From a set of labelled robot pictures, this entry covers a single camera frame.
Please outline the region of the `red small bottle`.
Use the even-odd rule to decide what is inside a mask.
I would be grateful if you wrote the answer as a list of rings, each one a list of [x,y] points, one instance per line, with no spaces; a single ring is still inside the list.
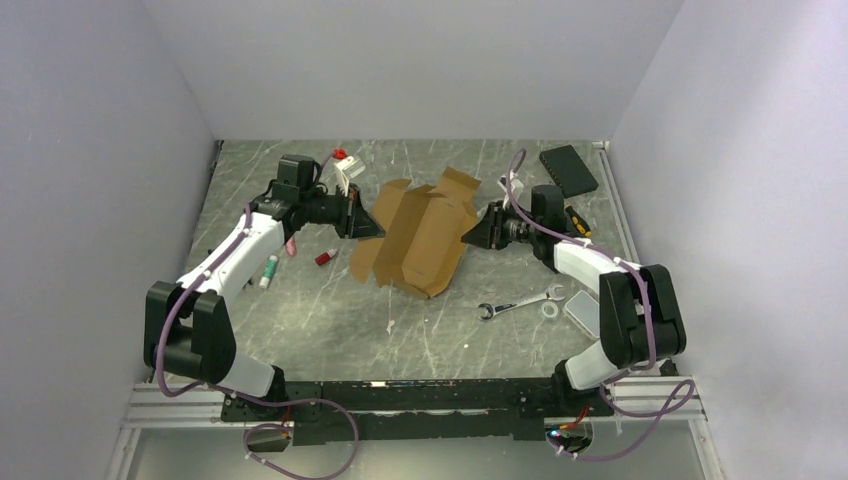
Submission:
[[[334,259],[338,255],[338,250],[335,248],[328,249],[327,251],[318,255],[314,261],[317,266],[324,266],[329,263],[332,259]]]

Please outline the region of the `brown cardboard paper box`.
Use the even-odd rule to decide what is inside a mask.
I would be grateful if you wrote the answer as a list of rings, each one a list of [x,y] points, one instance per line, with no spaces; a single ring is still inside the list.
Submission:
[[[379,287],[420,299],[442,293],[465,252],[461,237],[477,222],[472,200],[480,184],[452,167],[435,185],[413,187],[404,178],[385,183],[371,210],[385,235],[357,242],[349,272],[360,283],[373,277]]]

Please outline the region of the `pink tube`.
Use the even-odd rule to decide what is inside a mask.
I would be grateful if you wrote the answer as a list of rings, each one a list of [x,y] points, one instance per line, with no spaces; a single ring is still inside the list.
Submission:
[[[291,238],[290,238],[290,239],[289,239],[289,240],[285,243],[285,251],[286,251],[286,254],[287,254],[289,257],[294,257],[294,256],[296,256],[296,255],[297,255],[296,239],[295,239],[294,237],[291,237]]]

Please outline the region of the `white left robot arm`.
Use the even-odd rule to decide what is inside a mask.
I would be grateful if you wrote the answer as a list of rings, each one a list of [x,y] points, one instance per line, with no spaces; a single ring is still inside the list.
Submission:
[[[364,170],[360,159],[339,150],[323,163],[283,156],[275,178],[245,205],[233,230],[206,259],[178,280],[150,287],[143,359],[165,396],[208,386],[247,400],[264,420],[285,411],[283,369],[239,349],[228,307],[255,272],[307,224],[329,225],[341,239],[384,236],[354,182]]]

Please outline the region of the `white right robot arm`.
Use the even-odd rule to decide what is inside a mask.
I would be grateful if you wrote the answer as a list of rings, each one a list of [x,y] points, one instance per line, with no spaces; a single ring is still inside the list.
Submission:
[[[462,242],[486,250],[529,244],[550,270],[571,277],[599,300],[599,338],[582,353],[562,361],[551,388],[557,411],[574,415],[590,391],[633,367],[647,369],[682,353],[687,336],[673,281],[660,264],[639,265],[608,253],[589,237],[590,229],[554,185],[531,190],[525,209],[512,198],[488,204]]]

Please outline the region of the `black flat box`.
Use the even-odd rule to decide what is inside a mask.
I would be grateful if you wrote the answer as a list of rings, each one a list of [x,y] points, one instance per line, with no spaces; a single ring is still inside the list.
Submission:
[[[543,150],[538,159],[565,198],[594,192],[599,183],[572,145]]]

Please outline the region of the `silver combination wrench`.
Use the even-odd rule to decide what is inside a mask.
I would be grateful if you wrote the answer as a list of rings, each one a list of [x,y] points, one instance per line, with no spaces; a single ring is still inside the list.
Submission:
[[[492,305],[490,303],[481,303],[478,305],[478,309],[480,310],[479,319],[481,321],[486,322],[492,320],[495,316],[512,309],[524,307],[537,302],[558,302],[564,299],[565,286],[562,284],[551,284],[542,293],[535,294],[520,300],[514,300],[498,305]]]

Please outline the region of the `clear tape roll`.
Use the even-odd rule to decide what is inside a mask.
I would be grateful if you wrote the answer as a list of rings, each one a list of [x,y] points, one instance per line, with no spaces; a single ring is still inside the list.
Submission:
[[[540,313],[545,319],[554,319],[559,315],[560,309],[554,301],[544,301],[540,305]]]

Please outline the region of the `yellow black screwdriver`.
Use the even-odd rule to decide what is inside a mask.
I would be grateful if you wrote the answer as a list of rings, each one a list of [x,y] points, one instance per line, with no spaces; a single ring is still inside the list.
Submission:
[[[574,209],[574,207],[570,204],[565,205],[565,212],[567,213],[574,229],[579,233],[580,237],[590,238],[592,236],[592,229],[589,223]]]

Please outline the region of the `green white tube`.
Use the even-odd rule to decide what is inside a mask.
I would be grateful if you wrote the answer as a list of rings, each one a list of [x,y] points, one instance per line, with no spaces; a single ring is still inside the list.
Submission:
[[[267,289],[270,286],[272,279],[275,276],[280,258],[277,255],[270,255],[263,269],[262,276],[258,282],[261,289]]]

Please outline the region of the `clear plastic lid case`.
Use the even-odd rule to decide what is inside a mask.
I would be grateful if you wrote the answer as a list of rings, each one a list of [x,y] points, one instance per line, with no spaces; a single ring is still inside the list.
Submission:
[[[600,305],[588,292],[579,291],[564,304],[564,310],[590,337],[600,338]]]

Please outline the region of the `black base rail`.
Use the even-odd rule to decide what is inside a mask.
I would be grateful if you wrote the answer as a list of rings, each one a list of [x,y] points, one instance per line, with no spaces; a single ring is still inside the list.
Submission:
[[[578,416],[611,415],[596,390],[577,394],[552,377],[453,380],[290,381],[293,405],[227,398],[225,423],[288,420],[296,446],[360,439],[509,437],[536,441]]]

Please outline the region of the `aluminium frame rail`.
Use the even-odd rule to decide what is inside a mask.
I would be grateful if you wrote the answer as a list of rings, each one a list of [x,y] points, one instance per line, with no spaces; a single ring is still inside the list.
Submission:
[[[222,405],[227,398],[237,399],[210,387],[200,387],[175,398],[163,395],[153,383],[134,386],[121,425],[118,444],[107,469],[107,478],[126,479],[129,476],[134,449],[145,430],[234,428],[250,429],[268,425],[264,432],[267,446],[277,449],[282,443],[276,434],[288,428],[293,442],[293,424],[288,420],[258,424],[225,423],[221,419]],[[698,465],[707,479],[723,479],[725,473],[707,424],[700,396],[692,378],[682,376],[636,376],[620,380],[605,389],[603,403],[612,411],[603,417],[578,416],[571,422],[550,429],[565,429],[574,435],[588,435],[602,427],[611,427],[621,435],[631,423],[651,423],[660,412],[662,424],[679,422],[686,426],[694,441]]]

